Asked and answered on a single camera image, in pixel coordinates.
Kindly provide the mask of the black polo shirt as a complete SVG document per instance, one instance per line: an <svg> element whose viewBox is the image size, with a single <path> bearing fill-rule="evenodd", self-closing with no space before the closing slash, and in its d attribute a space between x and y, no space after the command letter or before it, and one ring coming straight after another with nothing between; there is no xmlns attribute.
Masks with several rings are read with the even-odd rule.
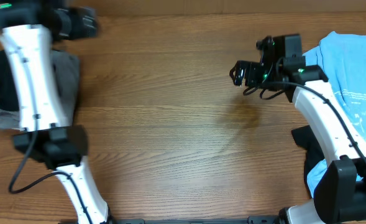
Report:
<svg viewBox="0 0 366 224"><path fill-rule="evenodd" d="M19 111L19 102L5 51L0 51L0 109Z"/></svg>

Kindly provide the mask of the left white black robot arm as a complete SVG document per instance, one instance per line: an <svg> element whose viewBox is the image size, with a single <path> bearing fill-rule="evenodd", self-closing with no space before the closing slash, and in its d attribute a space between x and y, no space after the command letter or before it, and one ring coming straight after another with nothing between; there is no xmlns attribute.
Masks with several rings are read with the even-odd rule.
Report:
<svg viewBox="0 0 366 224"><path fill-rule="evenodd" d="M88 162L88 137L68 120L51 62L54 42L94 37L94 9L65 1L0 1L0 43L17 92L20 127L14 147L42 162L65 188L78 223L113 223Z"/></svg>

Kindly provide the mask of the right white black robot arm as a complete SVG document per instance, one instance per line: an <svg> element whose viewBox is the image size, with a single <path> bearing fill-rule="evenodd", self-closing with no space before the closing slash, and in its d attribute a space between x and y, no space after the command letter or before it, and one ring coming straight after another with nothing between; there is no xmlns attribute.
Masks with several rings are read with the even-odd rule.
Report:
<svg viewBox="0 0 366 224"><path fill-rule="evenodd" d="M229 74L234 85L285 94L308 121L327 162L313 198L284 208L277 216L254 216L249 223L344 223L366 221L366 142L333 94L326 74L308 65L298 34L268 36L256 43L259 62L239 60Z"/></svg>

